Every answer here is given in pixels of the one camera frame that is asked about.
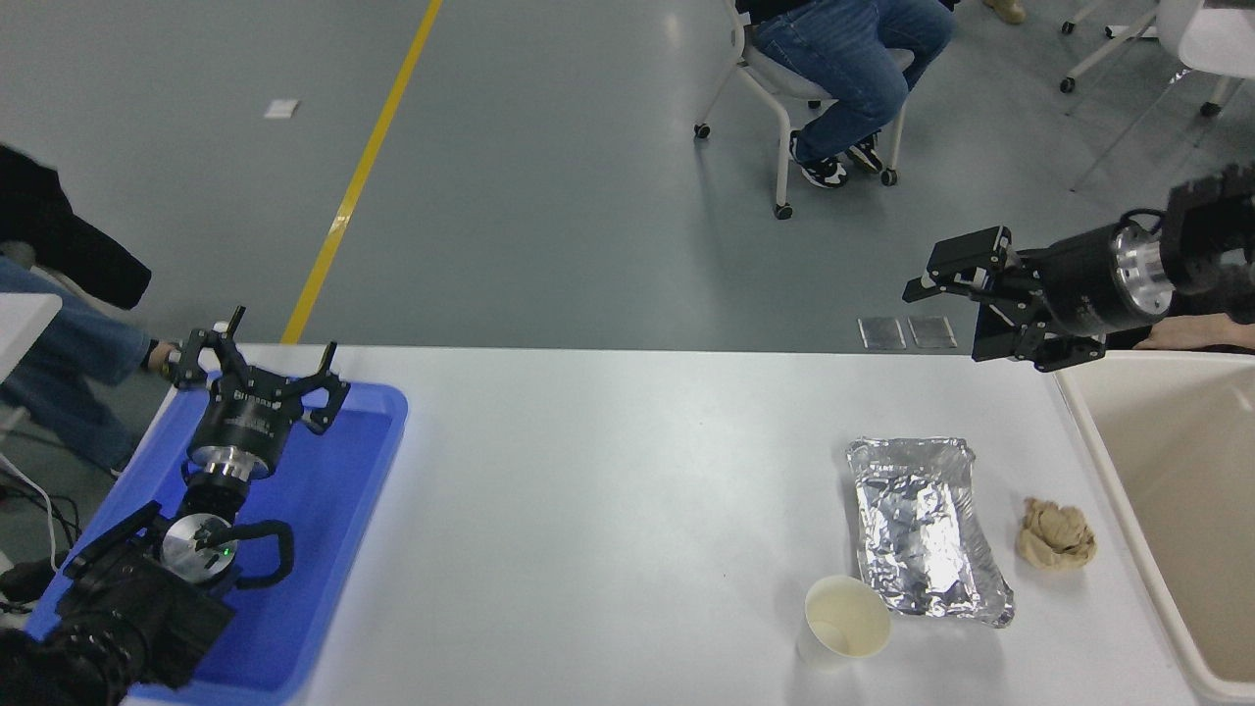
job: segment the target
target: beige plastic bin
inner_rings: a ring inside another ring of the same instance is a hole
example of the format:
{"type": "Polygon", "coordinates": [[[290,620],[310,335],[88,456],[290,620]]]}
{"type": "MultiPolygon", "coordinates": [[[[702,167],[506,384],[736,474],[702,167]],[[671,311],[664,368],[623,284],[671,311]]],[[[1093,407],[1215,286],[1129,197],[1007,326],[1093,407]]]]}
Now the beige plastic bin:
{"type": "Polygon", "coordinates": [[[1255,702],[1255,356],[1111,351],[1057,376],[1185,672],[1255,702]]]}

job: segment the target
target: paper cup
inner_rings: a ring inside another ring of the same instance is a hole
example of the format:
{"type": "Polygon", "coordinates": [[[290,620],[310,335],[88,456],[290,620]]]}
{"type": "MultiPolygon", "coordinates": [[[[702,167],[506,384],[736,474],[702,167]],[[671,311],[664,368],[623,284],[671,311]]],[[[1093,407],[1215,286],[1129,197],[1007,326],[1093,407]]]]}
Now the paper cup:
{"type": "Polygon", "coordinates": [[[889,608],[853,577],[827,577],[806,593],[797,651],[816,670],[833,671],[889,643],[889,608]]]}

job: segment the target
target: brown crumpled paper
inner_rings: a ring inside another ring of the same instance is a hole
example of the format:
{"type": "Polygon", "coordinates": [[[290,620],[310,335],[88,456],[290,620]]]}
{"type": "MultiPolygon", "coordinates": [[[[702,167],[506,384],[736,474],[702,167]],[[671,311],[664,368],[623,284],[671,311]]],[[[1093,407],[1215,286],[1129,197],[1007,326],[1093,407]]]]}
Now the brown crumpled paper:
{"type": "Polygon", "coordinates": [[[1029,498],[1015,549],[1039,569],[1079,569],[1098,549],[1086,517],[1076,508],[1029,498]]]}

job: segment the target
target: foil tray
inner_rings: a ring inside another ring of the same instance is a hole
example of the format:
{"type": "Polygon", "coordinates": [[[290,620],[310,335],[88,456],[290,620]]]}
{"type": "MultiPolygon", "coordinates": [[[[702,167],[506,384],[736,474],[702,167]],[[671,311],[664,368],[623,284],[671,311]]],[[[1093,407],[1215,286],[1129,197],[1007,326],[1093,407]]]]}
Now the foil tray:
{"type": "Polygon", "coordinates": [[[995,628],[1015,617],[971,504],[961,439],[860,439],[846,450],[858,503],[858,569],[890,609],[995,628]]]}

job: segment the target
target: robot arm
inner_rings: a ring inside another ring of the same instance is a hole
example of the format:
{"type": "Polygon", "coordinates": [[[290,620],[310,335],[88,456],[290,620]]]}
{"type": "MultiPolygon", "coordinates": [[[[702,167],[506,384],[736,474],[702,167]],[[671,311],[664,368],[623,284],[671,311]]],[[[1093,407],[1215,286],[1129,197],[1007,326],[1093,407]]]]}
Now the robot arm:
{"type": "MultiPolygon", "coordinates": [[[[1118,222],[1017,252],[1003,226],[937,242],[926,273],[902,298],[961,293],[980,303],[971,357],[1032,361],[1042,372],[1101,359],[1108,332],[1151,325],[1173,291],[1221,286],[1221,256],[1255,260],[1255,164],[1181,184],[1166,211],[1130,211],[1118,222]],[[1146,228],[1136,216],[1158,216],[1146,228]]],[[[1235,301],[1249,292],[1225,291],[1235,301]]],[[[1255,311],[1230,311],[1239,322],[1255,311]]]]}
{"type": "Polygon", "coordinates": [[[164,518],[148,503],[83,548],[63,569],[73,584],[46,638],[0,631],[0,705],[115,706],[136,682],[184,686],[235,616],[223,597],[274,586],[291,572],[291,528],[280,520],[240,525],[236,517],[251,482],[274,474],[292,425],[325,433],[349,384],[330,372],[335,342],[305,379],[247,365],[232,339],[242,315],[237,308],[223,331],[192,331],[174,370],[176,387],[203,385],[208,376],[197,359],[205,347],[222,370],[187,449],[178,510],[164,518]],[[328,401],[310,410],[301,399],[314,390],[325,390],[328,401]],[[238,544],[265,537],[279,542],[279,567],[241,577],[238,544]]]}

